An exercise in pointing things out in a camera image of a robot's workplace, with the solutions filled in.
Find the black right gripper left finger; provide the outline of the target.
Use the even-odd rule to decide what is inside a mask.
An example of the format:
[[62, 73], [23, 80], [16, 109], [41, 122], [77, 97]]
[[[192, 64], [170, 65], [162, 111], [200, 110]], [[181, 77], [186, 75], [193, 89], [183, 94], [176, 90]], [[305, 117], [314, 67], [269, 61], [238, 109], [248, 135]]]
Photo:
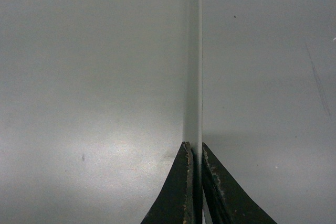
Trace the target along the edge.
[[163, 187], [142, 223], [194, 223], [194, 160], [182, 142]]

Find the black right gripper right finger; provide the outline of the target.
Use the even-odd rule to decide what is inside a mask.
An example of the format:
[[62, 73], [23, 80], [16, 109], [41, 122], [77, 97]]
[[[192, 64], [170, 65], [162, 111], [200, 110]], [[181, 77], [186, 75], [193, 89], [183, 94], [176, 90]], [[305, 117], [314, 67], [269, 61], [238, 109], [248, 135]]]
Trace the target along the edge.
[[202, 144], [202, 185], [212, 223], [275, 223]]

